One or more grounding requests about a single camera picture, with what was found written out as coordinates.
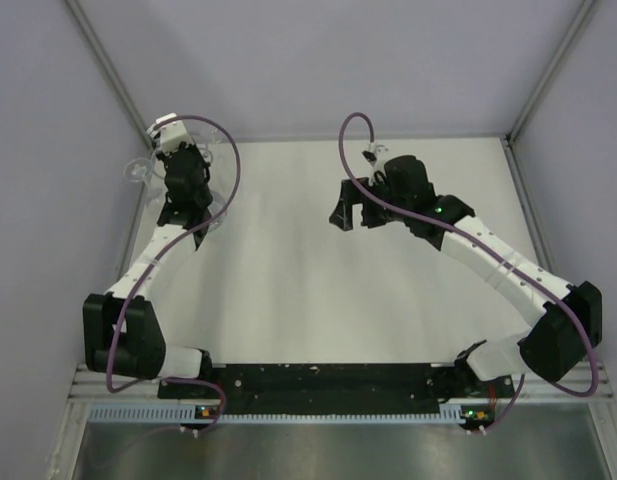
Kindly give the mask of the clear wine glass on rack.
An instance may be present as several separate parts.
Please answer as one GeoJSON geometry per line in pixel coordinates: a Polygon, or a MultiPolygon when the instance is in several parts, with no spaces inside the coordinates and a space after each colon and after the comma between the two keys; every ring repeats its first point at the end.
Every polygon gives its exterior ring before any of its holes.
{"type": "MultiPolygon", "coordinates": [[[[197,145],[205,160],[210,164],[211,180],[211,166],[214,162],[211,146],[218,142],[216,135],[211,134],[211,136],[206,137],[196,131],[189,131],[189,133],[193,138],[192,144],[197,145]]],[[[167,201],[167,190],[164,183],[165,169],[163,163],[157,159],[157,153],[153,148],[150,157],[134,159],[127,164],[124,170],[124,176],[128,181],[142,183],[146,187],[146,207],[157,216],[157,224],[160,226],[164,224],[180,225],[186,229],[191,229],[211,218],[213,221],[209,224],[208,229],[210,231],[217,229],[226,218],[226,214],[221,211],[226,204],[223,196],[211,188],[209,181],[212,203],[207,209],[173,207],[167,201]]]]}

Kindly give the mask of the aluminium frame post right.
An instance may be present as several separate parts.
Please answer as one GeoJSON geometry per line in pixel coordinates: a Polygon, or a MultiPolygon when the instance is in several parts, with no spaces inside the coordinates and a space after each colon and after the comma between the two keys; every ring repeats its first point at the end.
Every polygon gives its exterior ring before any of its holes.
{"type": "Polygon", "coordinates": [[[556,81],[581,37],[586,32],[601,4],[602,2],[597,0],[585,0],[578,3],[573,19],[560,36],[559,42],[548,63],[523,104],[510,131],[506,134],[506,140],[509,145],[514,145],[527,128],[527,125],[556,81]]]}

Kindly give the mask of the aluminium frame post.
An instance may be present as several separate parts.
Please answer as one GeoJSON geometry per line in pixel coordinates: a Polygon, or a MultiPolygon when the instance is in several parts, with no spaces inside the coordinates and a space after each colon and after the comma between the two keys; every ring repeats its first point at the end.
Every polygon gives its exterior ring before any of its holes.
{"type": "Polygon", "coordinates": [[[527,128],[527,125],[556,81],[581,37],[586,32],[601,4],[602,2],[597,0],[585,0],[578,3],[573,19],[560,36],[559,42],[548,63],[523,104],[510,131],[506,134],[506,140],[509,145],[514,145],[527,128]]]}
{"type": "Polygon", "coordinates": [[[109,56],[99,35],[95,31],[85,9],[80,1],[63,0],[62,5],[67,10],[75,24],[77,31],[84,40],[87,49],[92,55],[94,62],[102,74],[108,88],[121,107],[132,129],[140,139],[141,144],[148,149],[152,146],[151,140],[146,133],[147,125],[124,84],[118,69],[109,56]]]}

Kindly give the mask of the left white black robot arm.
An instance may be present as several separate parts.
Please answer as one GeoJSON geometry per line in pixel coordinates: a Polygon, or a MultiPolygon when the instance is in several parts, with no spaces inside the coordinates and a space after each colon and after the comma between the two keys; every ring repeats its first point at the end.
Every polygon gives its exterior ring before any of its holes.
{"type": "Polygon", "coordinates": [[[142,380],[179,377],[193,396],[214,387],[209,353],[169,345],[157,316],[175,274],[192,258],[208,230],[186,235],[160,259],[159,252],[181,234],[211,218],[210,165],[198,147],[182,142],[157,158],[165,167],[166,202],[140,257],[104,294],[89,295],[82,308],[87,367],[104,373],[113,358],[115,375],[142,380]]]}

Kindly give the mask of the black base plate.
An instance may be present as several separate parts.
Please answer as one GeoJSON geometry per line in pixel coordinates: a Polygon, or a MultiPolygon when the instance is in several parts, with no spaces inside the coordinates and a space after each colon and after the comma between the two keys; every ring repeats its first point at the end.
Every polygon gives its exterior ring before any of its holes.
{"type": "Polygon", "coordinates": [[[233,363],[212,367],[204,379],[224,391],[233,415],[437,413],[453,399],[514,393],[508,377],[481,381],[463,367],[426,363],[233,363]]]}

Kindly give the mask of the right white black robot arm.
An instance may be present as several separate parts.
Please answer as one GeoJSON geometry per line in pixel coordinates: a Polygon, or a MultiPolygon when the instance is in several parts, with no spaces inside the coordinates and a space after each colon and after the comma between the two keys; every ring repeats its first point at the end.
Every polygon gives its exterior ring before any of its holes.
{"type": "Polygon", "coordinates": [[[458,355],[465,364],[454,380],[462,393],[475,396],[495,378],[529,372],[556,384],[600,343],[602,295],[596,286],[575,286],[544,270],[498,238],[462,200],[436,194],[415,156],[381,161],[370,150],[362,155],[372,173],[342,181],[330,223],[352,230],[353,208],[360,206],[366,228],[403,224],[475,273],[527,325],[500,340],[479,340],[458,355]]]}

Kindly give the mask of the aluminium frame post left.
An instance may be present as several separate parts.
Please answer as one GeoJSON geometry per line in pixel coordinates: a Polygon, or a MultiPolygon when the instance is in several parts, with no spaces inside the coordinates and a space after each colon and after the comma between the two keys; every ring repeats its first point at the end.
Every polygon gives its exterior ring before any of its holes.
{"type": "Polygon", "coordinates": [[[85,9],[80,1],[63,0],[62,5],[67,10],[75,24],[77,31],[84,40],[87,49],[92,55],[94,62],[102,74],[108,88],[121,107],[132,129],[140,139],[141,144],[148,149],[152,146],[151,140],[146,133],[147,125],[124,84],[118,69],[109,56],[99,35],[95,31],[85,9]]]}

